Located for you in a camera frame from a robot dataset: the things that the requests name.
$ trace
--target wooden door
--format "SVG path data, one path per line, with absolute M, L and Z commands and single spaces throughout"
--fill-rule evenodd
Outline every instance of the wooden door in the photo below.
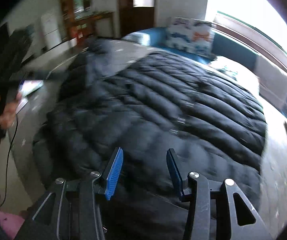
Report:
M 121 37 L 140 30 L 152 28 L 155 20 L 155 0 L 119 0 Z

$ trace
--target person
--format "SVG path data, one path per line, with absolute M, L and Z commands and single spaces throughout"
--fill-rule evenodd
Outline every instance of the person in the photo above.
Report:
M 0 115 L 0 127 L 4 130 L 12 126 L 15 121 L 16 109 L 21 100 L 21 95 L 18 94 L 16 99 L 5 106 L 3 114 Z M 14 214 L 9 214 L 0 211 L 0 227 L 10 239 L 14 239 L 20 227 L 24 223 L 24 218 Z

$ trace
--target person's hand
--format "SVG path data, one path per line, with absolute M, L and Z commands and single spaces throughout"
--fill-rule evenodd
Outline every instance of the person's hand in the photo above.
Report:
M 0 127 L 3 130 L 8 129 L 13 124 L 14 119 L 16 118 L 16 109 L 20 103 L 20 100 L 21 94 L 18 93 L 13 102 L 6 104 L 3 114 L 0 116 Z

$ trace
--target pink object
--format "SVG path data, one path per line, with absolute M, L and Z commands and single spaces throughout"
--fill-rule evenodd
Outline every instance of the pink object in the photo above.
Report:
M 24 219 L 20 216 L 0 211 L 0 226 L 11 240 L 15 238 L 23 222 Z

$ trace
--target door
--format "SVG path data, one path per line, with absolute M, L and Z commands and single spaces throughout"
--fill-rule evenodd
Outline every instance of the door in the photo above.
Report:
M 120 34 L 152 28 L 155 20 L 155 0 L 119 0 Z

